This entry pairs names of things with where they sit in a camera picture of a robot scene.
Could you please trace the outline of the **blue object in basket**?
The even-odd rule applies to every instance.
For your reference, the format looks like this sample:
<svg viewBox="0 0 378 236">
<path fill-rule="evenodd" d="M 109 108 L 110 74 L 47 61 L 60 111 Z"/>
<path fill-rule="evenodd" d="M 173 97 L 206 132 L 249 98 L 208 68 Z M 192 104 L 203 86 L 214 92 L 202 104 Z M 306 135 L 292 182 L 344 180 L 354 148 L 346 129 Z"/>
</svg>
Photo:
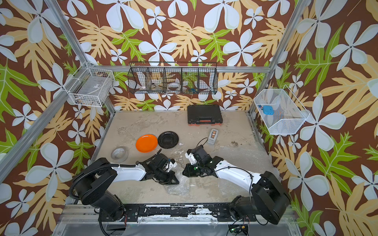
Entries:
<svg viewBox="0 0 378 236">
<path fill-rule="evenodd" d="M 262 111 L 265 115 L 269 115 L 269 116 L 274 115 L 274 109 L 272 106 L 264 105 L 262 108 Z"/>
</svg>

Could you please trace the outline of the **clear bubble wrap sheet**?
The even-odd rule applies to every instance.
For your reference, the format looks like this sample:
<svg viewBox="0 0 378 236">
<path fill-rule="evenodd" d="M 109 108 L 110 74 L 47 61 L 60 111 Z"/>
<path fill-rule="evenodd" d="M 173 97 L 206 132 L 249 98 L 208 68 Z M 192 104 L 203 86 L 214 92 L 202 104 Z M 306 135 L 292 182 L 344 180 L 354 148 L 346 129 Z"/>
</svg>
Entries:
<svg viewBox="0 0 378 236">
<path fill-rule="evenodd" d="M 171 195 L 185 196 L 189 194 L 190 191 L 190 180 L 188 177 L 182 175 L 182 173 L 177 173 L 176 178 L 179 184 L 167 185 L 166 191 Z"/>
</svg>

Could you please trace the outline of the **black plastic case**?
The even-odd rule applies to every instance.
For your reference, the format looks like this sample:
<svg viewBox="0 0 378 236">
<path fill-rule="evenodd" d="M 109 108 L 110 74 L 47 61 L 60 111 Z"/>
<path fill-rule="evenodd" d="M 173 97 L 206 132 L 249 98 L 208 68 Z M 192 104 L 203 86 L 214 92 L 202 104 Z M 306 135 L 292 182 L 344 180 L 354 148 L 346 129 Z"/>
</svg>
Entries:
<svg viewBox="0 0 378 236">
<path fill-rule="evenodd" d="M 218 105 L 190 105 L 187 107 L 189 125 L 222 124 L 223 118 Z"/>
</svg>

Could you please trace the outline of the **black plate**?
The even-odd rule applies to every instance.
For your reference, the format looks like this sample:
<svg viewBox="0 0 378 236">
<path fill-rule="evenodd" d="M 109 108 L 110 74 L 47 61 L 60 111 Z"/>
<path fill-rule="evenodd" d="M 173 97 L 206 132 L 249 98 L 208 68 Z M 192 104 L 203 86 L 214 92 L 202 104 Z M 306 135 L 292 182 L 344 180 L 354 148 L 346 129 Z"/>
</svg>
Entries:
<svg viewBox="0 0 378 236">
<path fill-rule="evenodd" d="M 166 131 L 157 138 L 158 145 L 164 149 L 171 149 L 178 145 L 179 136 L 173 131 Z"/>
</svg>

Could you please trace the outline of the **white tape dispenser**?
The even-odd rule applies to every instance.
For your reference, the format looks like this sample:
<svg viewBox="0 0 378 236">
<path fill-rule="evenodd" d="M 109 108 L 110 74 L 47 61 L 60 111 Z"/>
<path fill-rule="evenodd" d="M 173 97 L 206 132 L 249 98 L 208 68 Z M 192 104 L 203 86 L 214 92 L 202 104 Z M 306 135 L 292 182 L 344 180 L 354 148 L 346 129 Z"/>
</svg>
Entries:
<svg viewBox="0 0 378 236">
<path fill-rule="evenodd" d="M 212 129 L 210 131 L 207 143 L 210 145 L 214 145 L 217 140 L 218 134 L 219 134 L 219 131 L 217 129 Z"/>
</svg>

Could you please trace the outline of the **orange plate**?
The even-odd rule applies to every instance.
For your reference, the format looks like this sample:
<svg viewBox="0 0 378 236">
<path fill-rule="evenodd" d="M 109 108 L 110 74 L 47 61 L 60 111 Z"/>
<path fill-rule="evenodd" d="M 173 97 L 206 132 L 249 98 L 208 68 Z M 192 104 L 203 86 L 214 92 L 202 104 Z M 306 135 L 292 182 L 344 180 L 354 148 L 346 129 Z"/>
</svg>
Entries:
<svg viewBox="0 0 378 236">
<path fill-rule="evenodd" d="M 158 139 L 153 134 L 146 134 L 138 138 L 135 146 L 141 153 L 152 152 L 158 146 Z"/>
</svg>

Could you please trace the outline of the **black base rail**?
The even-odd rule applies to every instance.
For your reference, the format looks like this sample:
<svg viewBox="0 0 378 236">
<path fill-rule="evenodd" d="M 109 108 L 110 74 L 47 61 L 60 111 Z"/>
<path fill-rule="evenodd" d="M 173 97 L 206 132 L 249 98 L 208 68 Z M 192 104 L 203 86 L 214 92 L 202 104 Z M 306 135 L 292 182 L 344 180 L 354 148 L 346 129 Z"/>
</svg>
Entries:
<svg viewBox="0 0 378 236">
<path fill-rule="evenodd" d="M 205 204 L 125 204 L 119 222 L 142 223 L 145 219 L 162 221 L 200 221 L 233 222 L 237 219 L 255 220 L 258 210 L 247 204 L 205 203 Z"/>
</svg>

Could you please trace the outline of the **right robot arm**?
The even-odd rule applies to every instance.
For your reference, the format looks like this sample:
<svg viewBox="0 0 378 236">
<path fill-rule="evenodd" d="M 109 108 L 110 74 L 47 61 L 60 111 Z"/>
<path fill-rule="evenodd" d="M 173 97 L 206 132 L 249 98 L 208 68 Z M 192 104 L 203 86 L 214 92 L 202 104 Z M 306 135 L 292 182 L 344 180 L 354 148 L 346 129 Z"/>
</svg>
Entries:
<svg viewBox="0 0 378 236">
<path fill-rule="evenodd" d="M 183 176 L 214 176 L 248 191 L 248 197 L 237 196 L 228 205 L 229 217 L 234 221 L 245 218 L 257 221 L 257 216 L 260 215 L 268 223 L 277 225 L 280 222 L 290 204 L 290 197 L 273 173 L 250 172 L 221 157 L 211 157 L 202 145 L 188 149 L 185 157 L 190 162 L 186 165 Z"/>
</svg>

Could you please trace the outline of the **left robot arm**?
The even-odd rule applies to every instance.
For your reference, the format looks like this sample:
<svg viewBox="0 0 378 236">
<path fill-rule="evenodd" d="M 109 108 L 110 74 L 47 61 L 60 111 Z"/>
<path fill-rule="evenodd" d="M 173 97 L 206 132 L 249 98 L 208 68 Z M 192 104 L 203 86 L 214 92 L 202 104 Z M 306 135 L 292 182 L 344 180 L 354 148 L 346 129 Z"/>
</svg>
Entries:
<svg viewBox="0 0 378 236">
<path fill-rule="evenodd" d="M 161 185 L 178 185 L 173 171 L 176 166 L 174 159 L 160 152 L 134 165 L 110 163 L 106 158 L 100 158 L 73 179 L 69 196 L 118 221 L 125 216 L 126 209 L 122 201 L 108 191 L 112 183 L 154 180 Z"/>
</svg>

